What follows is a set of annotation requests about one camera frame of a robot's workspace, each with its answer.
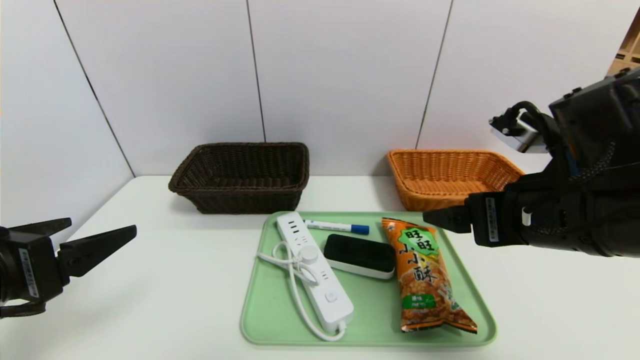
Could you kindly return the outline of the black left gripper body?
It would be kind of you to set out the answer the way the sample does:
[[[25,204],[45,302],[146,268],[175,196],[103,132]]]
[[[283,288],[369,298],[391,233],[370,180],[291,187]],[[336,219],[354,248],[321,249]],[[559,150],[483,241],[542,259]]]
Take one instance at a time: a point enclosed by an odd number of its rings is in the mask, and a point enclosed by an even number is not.
[[[2,227],[1,301],[46,303],[63,292],[49,228]]]

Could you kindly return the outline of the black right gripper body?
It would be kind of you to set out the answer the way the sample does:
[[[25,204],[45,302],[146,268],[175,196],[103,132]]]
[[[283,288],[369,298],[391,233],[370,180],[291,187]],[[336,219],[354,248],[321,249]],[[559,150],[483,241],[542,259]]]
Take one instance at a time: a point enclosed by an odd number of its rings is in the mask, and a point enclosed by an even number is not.
[[[570,248],[563,208],[549,185],[507,185],[464,201],[475,243],[485,248]]]

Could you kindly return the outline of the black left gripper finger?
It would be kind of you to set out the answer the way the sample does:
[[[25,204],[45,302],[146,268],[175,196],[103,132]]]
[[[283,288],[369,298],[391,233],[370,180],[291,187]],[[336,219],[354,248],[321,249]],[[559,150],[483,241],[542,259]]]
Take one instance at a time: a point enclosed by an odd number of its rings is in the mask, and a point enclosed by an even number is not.
[[[130,225],[61,243],[57,251],[61,284],[66,286],[71,277],[86,275],[136,236],[137,226]]]
[[[35,223],[29,223],[25,225],[19,225],[16,227],[10,227],[9,230],[18,233],[34,234],[44,237],[50,237],[60,231],[66,230],[73,225],[71,218],[58,218],[50,219],[48,221],[41,221]]]

